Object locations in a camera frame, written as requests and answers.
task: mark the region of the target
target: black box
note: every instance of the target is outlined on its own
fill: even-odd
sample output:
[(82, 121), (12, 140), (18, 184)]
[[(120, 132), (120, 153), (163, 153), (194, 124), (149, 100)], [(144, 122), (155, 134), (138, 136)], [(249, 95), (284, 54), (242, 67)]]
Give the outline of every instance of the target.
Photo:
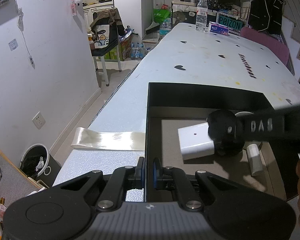
[[(149, 83), (148, 105), (146, 121), (146, 183), (145, 200), (148, 202), (171, 201), (168, 191), (157, 191), (153, 188), (153, 159), (158, 157), (162, 162), (162, 127), (163, 119), (201, 119), (205, 121), (207, 115), (217, 109), (228, 109), (232, 111), (255, 112), (264, 109), (273, 109), (263, 93), (249, 90), (198, 85), (184, 83)], [(276, 160), (282, 156), (275, 153)], [(287, 187), (284, 174), (282, 179)], [(289, 183), (292, 189), (287, 192), (287, 197), (296, 193), (294, 188), (295, 178), (289, 174)]]

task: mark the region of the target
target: cardboard box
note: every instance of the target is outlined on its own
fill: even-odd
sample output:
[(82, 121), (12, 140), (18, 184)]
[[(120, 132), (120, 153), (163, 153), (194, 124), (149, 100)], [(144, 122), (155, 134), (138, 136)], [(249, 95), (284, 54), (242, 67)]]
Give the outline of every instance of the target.
[(109, 54), (109, 52), (106, 53), (106, 54), (104, 54), (104, 57), (105, 57), (105, 59), (110, 59), (110, 54)]
[(230, 109), (236, 113), (271, 108), (265, 95), (259, 92), (199, 84), (149, 83), (145, 151), (146, 167), (148, 167), (145, 176), (147, 201), (173, 201), (169, 191), (154, 189), (152, 167), (156, 157), (163, 167), (181, 168), (186, 174), (191, 175), (194, 175), (197, 170), (206, 170), (272, 194), (273, 187), (271, 180), (268, 179), (268, 170), (265, 168), (264, 173), (256, 181), (249, 175), (246, 154), (239, 153), (226, 158), (214, 154), (183, 160), (178, 139), (178, 128), (204, 123), (208, 114), (215, 110)]
[(229, 28), (227, 26), (221, 25), (219, 23), (214, 23), (214, 22), (209, 22), (208, 29), (211, 32), (223, 34), (223, 35), (226, 35), (226, 36), (229, 33)]
[(126, 58), (130, 56), (131, 41), (132, 41), (132, 35), (126, 38), (123, 42), (121, 42), (119, 46), (119, 54), (120, 54), (121, 61), (124, 61)]
[(152, 33), (149, 35), (151, 35), (152, 38), (145, 36), (142, 40), (143, 47), (146, 50), (146, 55), (159, 42), (159, 33)]

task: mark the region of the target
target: white cabinet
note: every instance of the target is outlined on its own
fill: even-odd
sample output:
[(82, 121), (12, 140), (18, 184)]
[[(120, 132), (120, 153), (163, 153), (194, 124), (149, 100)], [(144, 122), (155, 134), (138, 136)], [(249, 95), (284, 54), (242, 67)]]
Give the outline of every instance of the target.
[(93, 13), (113, 7), (113, 2), (97, 3), (83, 7), (86, 29), (93, 23)]

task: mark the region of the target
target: power outlet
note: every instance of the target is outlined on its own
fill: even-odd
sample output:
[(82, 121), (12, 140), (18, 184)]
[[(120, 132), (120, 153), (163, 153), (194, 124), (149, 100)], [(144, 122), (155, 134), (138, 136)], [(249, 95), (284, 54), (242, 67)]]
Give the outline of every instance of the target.
[(44, 126), (44, 124), (46, 123), (46, 120), (43, 118), (42, 114), (39, 112), (32, 119), (32, 122), (38, 129), (41, 129), (41, 127)]

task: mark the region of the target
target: white charger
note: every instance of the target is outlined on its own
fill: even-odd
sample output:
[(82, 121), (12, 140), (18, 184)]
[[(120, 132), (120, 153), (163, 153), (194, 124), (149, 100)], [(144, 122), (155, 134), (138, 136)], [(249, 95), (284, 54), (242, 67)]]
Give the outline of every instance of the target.
[(214, 154), (214, 143), (208, 135), (207, 122), (178, 129), (180, 150), (184, 160)]

